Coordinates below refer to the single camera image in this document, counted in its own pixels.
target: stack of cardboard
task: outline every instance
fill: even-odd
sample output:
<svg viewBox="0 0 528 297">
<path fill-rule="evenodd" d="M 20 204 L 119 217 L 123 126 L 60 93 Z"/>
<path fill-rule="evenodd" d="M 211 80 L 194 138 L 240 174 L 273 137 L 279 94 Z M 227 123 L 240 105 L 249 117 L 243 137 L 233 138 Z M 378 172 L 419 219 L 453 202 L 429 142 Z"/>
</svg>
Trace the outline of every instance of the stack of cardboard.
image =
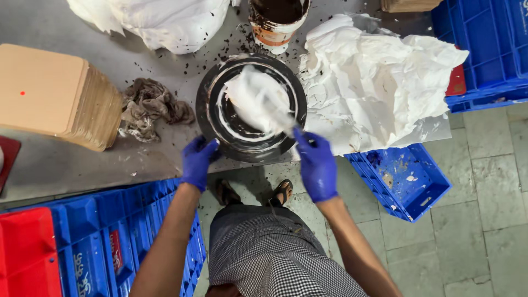
<svg viewBox="0 0 528 297">
<path fill-rule="evenodd" d="M 381 8 L 387 12 L 431 11 L 442 0 L 381 0 Z"/>
<path fill-rule="evenodd" d="M 86 60 L 0 45 L 0 126 L 102 152 L 113 145 L 121 94 Z"/>
</svg>

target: blue crate logo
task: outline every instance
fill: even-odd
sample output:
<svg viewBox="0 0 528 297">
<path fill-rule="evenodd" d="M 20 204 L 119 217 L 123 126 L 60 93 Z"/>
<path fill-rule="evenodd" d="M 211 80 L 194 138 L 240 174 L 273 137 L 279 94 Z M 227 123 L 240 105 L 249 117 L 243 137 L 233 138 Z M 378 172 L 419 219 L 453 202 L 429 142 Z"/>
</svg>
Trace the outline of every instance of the blue crate logo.
<svg viewBox="0 0 528 297">
<path fill-rule="evenodd" d="M 110 233 L 110 250 L 112 252 L 114 271 L 117 272 L 121 267 L 123 267 L 123 257 L 121 255 L 121 244 L 119 243 L 118 229 Z"/>
<path fill-rule="evenodd" d="M 77 293 L 79 297 L 86 297 L 92 290 L 92 285 L 88 279 L 88 271 L 86 275 L 82 277 L 84 273 L 84 264 L 82 263 L 82 253 L 78 253 L 73 256 L 73 263 L 75 264 L 75 278 L 77 280 Z"/>
</svg>

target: red crate lid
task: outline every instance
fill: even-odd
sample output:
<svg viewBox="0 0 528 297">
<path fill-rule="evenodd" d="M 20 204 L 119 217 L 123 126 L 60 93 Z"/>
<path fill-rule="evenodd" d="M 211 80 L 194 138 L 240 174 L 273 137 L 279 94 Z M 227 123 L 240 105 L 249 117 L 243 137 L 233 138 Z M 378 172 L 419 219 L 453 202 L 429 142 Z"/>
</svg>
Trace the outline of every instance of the red crate lid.
<svg viewBox="0 0 528 297">
<path fill-rule="evenodd" d="M 0 297 L 62 296 L 51 211 L 0 215 Z"/>
</svg>

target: blue nitrile glove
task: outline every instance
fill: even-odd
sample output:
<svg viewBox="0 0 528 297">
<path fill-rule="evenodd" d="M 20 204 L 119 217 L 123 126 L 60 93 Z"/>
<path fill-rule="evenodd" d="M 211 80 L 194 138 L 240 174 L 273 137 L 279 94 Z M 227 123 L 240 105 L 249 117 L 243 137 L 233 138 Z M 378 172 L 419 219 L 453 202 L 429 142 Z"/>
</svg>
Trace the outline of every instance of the blue nitrile glove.
<svg viewBox="0 0 528 297">
<path fill-rule="evenodd" d="M 215 138 L 207 143 L 205 137 L 193 139 L 182 152 L 183 176 L 181 182 L 195 185 L 202 193 L 207 186 L 207 169 L 209 164 L 220 157 L 217 151 L 220 142 Z"/>
<path fill-rule="evenodd" d="M 313 203 L 323 202 L 338 195 L 337 165 L 330 150 L 330 143 L 323 137 L 294 129 L 299 142 L 300 176 Z"/>
</svg>

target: stainless steel table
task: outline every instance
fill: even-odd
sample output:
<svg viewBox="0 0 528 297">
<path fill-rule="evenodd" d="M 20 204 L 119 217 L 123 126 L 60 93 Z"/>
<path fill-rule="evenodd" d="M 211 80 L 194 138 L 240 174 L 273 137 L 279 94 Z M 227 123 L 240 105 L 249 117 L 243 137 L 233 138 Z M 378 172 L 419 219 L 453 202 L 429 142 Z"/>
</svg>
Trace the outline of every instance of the stainless steel table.
<svg viewBox="0 0 528 297">
<path fill-rule="evenodd" d="M 432 34 L 430 17 L 423 13 L 389 14 L 379 11 L 379 0 L 313 0 L 306 23 L 298 30 L 286 54 L 278 56 L 297 72 L 298 56 L 306 33 L 342 12 L 368 13 L 383 19 L 383 26 L 396 33 Z M 120 90 L 137 77 L 149 77 L 177 91 L 178 100 L 194 107 L 200 81 L 221 55 L 237 54 L 242 44 L 248 45 L 243 30 L 250 32 L 247 3 L 230 7 L 220 31 L 200 51 L 174 55 L 165 49 L 151 51 L 141 38 L 126 32 L 126 37 L 100 32 L 70 11 L 65 0 L 2 0 L 0 2 L 0 43 L 76 55 L 90 61 L 105 73 Z M 132 137 L 116 139 L 114 146 L 98 153 L 58 141 L 52 137 L 0 129 L 0 135 L 22 142 L 22 148 L 11 170 L 0 202 L 87 191 L 123 184 L 167 179 L 181 174 L 182 148 L 200 129 L 191 126 L 167 126 L 157 122 L 162 142 L 144 144 Z M 283 155 L 267 163 L 289 162 Z M 252 166 L 222 159 L 210 171 L 225 171 Z"/>
</svg>

